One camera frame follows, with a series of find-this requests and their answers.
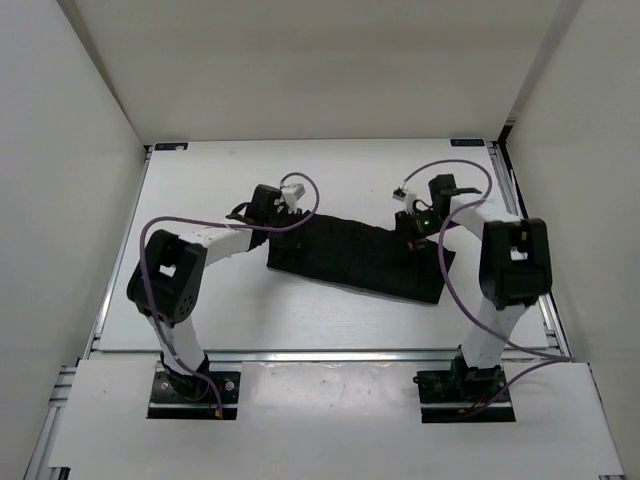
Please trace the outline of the blue corner label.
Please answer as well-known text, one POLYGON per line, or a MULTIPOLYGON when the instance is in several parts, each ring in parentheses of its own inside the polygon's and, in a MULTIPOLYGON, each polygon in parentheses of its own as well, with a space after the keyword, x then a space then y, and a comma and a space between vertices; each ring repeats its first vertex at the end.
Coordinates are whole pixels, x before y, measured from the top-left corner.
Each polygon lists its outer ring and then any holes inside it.
POLYGON ((184 151, 188 148, 188 142, 159 142, 154 145, 155 151, 184 151))
POLYGON ((459 148, 475 148, 485 146, 484 140, 479 138, 452 138, 450 140, 450 144, 452 147, 459 148))

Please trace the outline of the aluminium table rail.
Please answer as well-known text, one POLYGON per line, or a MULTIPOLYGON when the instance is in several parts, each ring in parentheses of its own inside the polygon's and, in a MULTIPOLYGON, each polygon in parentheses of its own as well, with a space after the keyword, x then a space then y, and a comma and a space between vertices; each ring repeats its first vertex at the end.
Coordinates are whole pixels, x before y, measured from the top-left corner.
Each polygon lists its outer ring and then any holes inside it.
MULTIPOLYGON (((214 363, 241 362, 439 362, 449 361, 455 350, 209 350, 206 352, 214 363)), ((134 356, 157 356, 156 351, 90 349, 85 359, 125 359, 134 356)), ((515 350, 507 350, 502 356, 506 361, 542 360, 515 350)))

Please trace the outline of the blue left corner label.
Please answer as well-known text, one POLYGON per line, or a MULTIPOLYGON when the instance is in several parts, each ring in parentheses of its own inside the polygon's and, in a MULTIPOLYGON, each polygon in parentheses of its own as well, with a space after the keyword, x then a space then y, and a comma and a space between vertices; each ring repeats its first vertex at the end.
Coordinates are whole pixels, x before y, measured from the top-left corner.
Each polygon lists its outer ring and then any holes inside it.
POLYGON ((188 142, 159 142, 154 145, 155 151, 184 151, 188 148, 188 142))

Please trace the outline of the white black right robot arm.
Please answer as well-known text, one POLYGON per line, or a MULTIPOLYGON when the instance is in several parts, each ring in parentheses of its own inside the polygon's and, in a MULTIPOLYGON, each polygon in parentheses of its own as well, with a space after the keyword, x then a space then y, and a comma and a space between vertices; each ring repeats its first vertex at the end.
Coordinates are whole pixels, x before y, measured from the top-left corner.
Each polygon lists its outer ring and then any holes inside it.
POLYGON ((527 310, 548 294, 552 269, 546 223, 523 219, 491 200, 493 180, 486 189, 462 188, 451 174, 429 182, 431 207, 418 228, 437 236, 436 251, 444 284, 473 327, 459 347, 460 368, 449 375, 449 387, 470 400, 486 384, 483 373, 500 366, 502 353, 512 345, 511 334, 527 310), (450 280, 444 257, 444 238, 452 225, 461 226, 480 243, 478 282, 482 301, 477 312, 464 305, 450 280))

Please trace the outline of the blue right corner label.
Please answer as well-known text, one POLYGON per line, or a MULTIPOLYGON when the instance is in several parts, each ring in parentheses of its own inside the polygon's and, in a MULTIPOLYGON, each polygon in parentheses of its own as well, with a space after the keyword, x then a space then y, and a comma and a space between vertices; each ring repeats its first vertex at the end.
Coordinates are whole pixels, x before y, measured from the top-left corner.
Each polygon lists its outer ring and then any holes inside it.
POLYGON ((484 140, 479 138, 452 138, 450 140, 450 144, 452 147, 459 148, 475 148, 485 146, 484 140))

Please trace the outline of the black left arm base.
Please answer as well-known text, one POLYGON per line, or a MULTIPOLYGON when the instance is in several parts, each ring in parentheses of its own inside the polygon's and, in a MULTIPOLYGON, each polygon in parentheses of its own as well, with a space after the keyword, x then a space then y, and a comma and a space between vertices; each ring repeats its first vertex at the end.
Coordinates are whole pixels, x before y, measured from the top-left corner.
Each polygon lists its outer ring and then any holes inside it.
POLYGON ((218 406, 218 398, 208 382, 200 378, 169 374, 158 362, 149 394, 147 418, 236 420, 241 386, 240 368, 219 369, 215 364, 210 364, 208 376, 218 390, 221 406, 218 406))

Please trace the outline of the white front cover board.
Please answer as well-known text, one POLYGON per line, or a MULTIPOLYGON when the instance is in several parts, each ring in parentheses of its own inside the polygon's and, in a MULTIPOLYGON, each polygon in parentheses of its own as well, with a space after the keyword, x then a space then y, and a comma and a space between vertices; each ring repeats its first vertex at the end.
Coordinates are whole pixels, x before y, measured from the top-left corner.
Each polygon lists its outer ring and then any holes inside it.
POLYGON ((74 479, 596 479, 619 475, 591 373, 546 367, 506 423, 425 424, 411 364, 243 366, 233 420, 152 420, 151 360, 82 363, 51 453, 74 479))

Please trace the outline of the black pleated skirt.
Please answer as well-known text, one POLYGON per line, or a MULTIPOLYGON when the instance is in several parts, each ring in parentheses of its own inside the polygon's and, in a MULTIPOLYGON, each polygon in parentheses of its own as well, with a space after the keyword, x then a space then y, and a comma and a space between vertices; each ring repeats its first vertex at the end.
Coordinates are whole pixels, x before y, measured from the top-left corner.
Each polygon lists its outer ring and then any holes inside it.
POLYGON ((272 235, 267 267, 431 305, 444 289, 436 242, 328 215, 272 235))

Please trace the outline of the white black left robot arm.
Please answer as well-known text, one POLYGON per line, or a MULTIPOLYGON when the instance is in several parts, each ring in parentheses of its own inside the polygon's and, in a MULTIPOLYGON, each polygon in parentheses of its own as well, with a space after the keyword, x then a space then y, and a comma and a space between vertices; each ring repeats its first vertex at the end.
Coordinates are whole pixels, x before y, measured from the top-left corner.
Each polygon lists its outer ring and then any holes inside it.
POLYGON ((304 194, 300 183, 260 184, 250 201, 228 215, 231 225, 204 225, 181 235, 160 229, 144 242, 126 295, 152 325, 163 368, 186 399, 202 398, 210 386, 208 357, 191 319, 204 270, 264 244, 279 230, 277 221, 300 212, 298 201, 304 194))

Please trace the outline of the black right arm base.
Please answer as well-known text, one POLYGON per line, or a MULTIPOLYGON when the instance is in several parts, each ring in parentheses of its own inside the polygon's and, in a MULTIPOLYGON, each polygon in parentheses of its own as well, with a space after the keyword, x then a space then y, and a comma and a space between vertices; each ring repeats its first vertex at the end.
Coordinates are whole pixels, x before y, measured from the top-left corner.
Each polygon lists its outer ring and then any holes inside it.
POLYGON ((512 423, 516 416, 501 365, 469 367, 461 354, 448 370, 421 370, 413 377, 423 424, 512 423))

